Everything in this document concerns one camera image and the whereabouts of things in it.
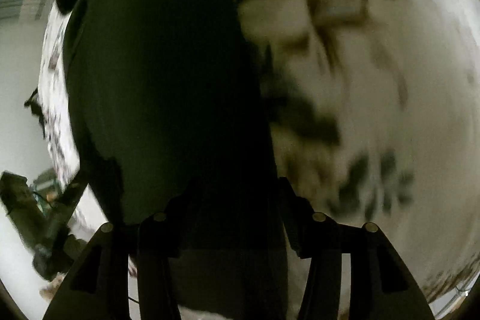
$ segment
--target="blurry background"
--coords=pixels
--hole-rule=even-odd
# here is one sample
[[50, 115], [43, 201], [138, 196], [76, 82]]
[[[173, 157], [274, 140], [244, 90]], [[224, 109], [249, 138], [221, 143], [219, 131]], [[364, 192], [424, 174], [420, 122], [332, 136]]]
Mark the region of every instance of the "blurry background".
[[[51, 167], [38, 121], [23, 103], [38, 84], [49, 0], [0, 0], [0, 172], [11, 171], [29, 183]], [[43, 317], [46, 285], [34, 271], [32, 254], [23, 246], [0, 203], [0, 279], [30, 320]]]

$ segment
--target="white spotted fabric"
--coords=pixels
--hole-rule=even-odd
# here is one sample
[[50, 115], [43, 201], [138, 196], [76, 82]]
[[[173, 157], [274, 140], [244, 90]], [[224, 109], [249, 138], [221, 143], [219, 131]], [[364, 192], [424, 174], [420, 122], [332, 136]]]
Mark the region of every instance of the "white spotted fabric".
[[[295, 190], [338, 222], [379, 224], [429, 301], [476, 274], [479, 0], [237, 1], [245, 37], [259, 53], [269, 47], [270, 76], [308, 103], [305, 118], [328, 116], [338, 127], [332, 146], [305, 140], [291, 122], [272, 123], [279, 174], [294, 174]], [[63, 183], [78, 169], [56, 54], [66, 21], [54, 7], [39, 80]], [[361, 178], [349, 187], [356, 163]], [[308, 266], [289, 252], [289, 318]], [[342, 311], [348, 296], [343, 286]]]

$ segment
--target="dark green fabric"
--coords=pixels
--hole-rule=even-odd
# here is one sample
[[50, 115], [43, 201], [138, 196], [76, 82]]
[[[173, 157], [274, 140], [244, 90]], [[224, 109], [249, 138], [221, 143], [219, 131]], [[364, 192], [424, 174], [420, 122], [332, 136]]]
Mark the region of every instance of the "dark green fabric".
[[45, 217], [28, 188], [27, 178], [4, 171], [0, 175], [0, 200], [23, 244], [33, 252], [41, 239]]
[[[140, 223], [202, 178], [192, 246], [212, 256], [172, 264], [179, 304], [235, 318], [251, 318], [242, 306], [261, 307], [263, 318], [282, 318], [277, 174], [233, 0], [80, 0], [64, 45], [72, 131], [107, 218]], [[215, 271], [218, 250], [238, 250], [231, 273]], [[199, 267], [207, 278], [197, 283], [181, 272]], [[199, 289], [213, 300], [196, 299]]]

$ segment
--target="black mount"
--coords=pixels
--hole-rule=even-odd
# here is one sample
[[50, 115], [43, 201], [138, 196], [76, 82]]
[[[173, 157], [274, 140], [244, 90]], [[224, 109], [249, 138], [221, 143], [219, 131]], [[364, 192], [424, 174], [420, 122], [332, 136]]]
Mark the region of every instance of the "black mount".
[[41, 241], [34, 249], [32, 265], [39, 275], [53, 281], [57, 273], [66, 273], [75, 259], [64, 251], [64, 244], [70, 235], [67, 224], [87, 187], [88, 181], [83, 171], [79, 171], [63, 194], [52, 204], [43, 226]]
[[[138, 228], [138, 290], [142, 320], [180, 320], [169, 258], [181, 256], [196, 219], [194, 184], [165, 212]], [[278, 206], [291, 247], [311, 258], [298, 320], [337, 320], [342, 253], [351, 254], [349, 320], [433, 320], [409, 270], [380, 228], [337, 224], [297, 197], [286, 178], [278, 181]], [[127, 258], [131, 227], [100, 227], [74, 263], [44, 320], [129, 319]]]

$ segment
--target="cloth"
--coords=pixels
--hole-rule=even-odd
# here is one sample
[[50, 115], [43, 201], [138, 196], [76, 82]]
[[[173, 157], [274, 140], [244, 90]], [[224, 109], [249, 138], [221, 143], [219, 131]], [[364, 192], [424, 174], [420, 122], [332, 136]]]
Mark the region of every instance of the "cloth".
[[34, 193], [38, 206], [46, 216], [51, 209], [51, 202], [62, 193], [62, 186], [58, 182], [55, 170], [51, 168], [33, 180], [30, 190]]
[[[146, 12], [155, 29], [136, 23]], [[111, 222], [140, 223], [200, 179], [191, 248], [169, 259], [179, 305], [283, 318], [275, 164], [233, 0], [79, 0], [63, 55], [82, 170]]]
[[68, 227], [70, 228], [71, 233], [77, 239], [89, 242], [97, 230], [86, 221], [85, 216], [80, 209], [75, 209], [73, 214], [74, 215], [71, 216], [71, 219], [68, 222]]
[[[478, 272], [478, 0], [236, 2], [279, 174], [317, 211], [379, 224], [430, 301]], [[39, 94], [46, 111], [63, 113], [46, 129], [62, 139], [52, 151], [68, 178], [78, 160], [56, 152], [75, 151], [60, 55], [45, 73], [66, 19], [55, 9], [50, 17]], [[291, 317], [308, 265], [289, 253]]]
[[33, 253], [41, 238], [45, 218], [28, 188], [27, 178], [4, 171], [0, 175], [0, 200], [23, 245]]

